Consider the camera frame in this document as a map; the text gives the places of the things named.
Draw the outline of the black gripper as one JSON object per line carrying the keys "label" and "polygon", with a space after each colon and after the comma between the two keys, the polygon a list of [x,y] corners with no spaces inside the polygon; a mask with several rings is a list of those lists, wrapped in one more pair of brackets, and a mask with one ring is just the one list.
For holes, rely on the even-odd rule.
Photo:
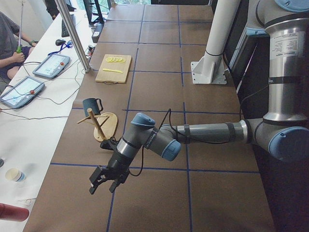
{"label": "black gripper", "polygon": [[98,186],[108,180],[114,180],[109,188],[110,193],[114,193],[120,184],[125,183],[129,175],[129,165],[131,162],[132,158],[128,158],[118,151],[114,151],[107,167],[97,166],[90,176],[90,194],[94,194]]}

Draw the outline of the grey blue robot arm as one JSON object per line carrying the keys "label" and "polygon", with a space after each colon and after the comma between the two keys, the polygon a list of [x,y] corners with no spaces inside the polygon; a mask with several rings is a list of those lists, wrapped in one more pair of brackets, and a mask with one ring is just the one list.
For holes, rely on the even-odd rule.
{"label": "grey blue robot arm", "polygon": [[303,83],[309,74],[309,3],[306,0],[252,0],[248,10],[248,34],[270,36],[268,112],[258,119],[237,123],[155,127],[155,121],[137,113],[119,141],[109,139],[101,147],[113,151],[106,167],[98,166],[90,176],[90,193],[112,180],[110,192],[124,183],[129,167],[141,147],[162,158],[174,160],[181,144],[224,144],[236,141],[262,147],[284,161],[309,155],[307,117],[301,109]]}

